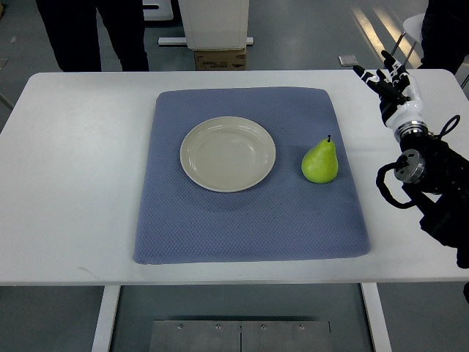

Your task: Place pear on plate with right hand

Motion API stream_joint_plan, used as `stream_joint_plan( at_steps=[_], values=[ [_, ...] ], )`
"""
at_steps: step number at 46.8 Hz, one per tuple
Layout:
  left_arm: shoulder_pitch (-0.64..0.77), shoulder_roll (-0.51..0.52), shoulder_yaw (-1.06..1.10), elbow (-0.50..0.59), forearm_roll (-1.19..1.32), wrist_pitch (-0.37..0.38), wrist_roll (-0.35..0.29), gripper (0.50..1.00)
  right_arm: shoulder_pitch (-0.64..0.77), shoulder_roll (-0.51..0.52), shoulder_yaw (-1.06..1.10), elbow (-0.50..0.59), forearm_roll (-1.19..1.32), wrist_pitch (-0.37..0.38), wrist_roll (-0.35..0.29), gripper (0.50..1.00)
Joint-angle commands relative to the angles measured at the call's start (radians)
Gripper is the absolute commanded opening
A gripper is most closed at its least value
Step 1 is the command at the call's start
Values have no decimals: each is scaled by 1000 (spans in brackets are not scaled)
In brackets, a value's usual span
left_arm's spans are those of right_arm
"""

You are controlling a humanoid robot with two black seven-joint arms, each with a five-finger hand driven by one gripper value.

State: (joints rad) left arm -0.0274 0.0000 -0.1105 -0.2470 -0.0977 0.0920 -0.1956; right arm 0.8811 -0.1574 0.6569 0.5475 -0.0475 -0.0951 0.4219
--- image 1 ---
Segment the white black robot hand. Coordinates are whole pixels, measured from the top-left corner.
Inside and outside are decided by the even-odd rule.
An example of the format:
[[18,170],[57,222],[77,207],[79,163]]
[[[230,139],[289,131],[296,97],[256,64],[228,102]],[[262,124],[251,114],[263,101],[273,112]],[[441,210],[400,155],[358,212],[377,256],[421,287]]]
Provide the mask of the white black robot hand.
[[359,65],[352,69],[368,88],[378,94],[383,123],[395,131],[405,122],[422,121],[423,102],[416,80],[387,51],[382,51],[381,54],[388,75],[382,70],[370,73]]

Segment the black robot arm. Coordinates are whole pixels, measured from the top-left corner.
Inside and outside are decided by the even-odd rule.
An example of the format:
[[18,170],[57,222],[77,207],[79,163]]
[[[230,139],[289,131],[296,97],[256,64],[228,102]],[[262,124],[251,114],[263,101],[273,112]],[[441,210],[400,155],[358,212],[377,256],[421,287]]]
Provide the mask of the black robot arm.
[[[377,172],[376,185],[383,198],[399,209],[417,207],[423,214],[421,229],[444,246],[457,250],[457,265],[468,268],[468,160],[453,151],[443,137],[459,123],[452,117],[437,135],[425,124],[412,121],[398,130],[402,154]],[[410,200],[394,199],[385,175],[393,171]]]

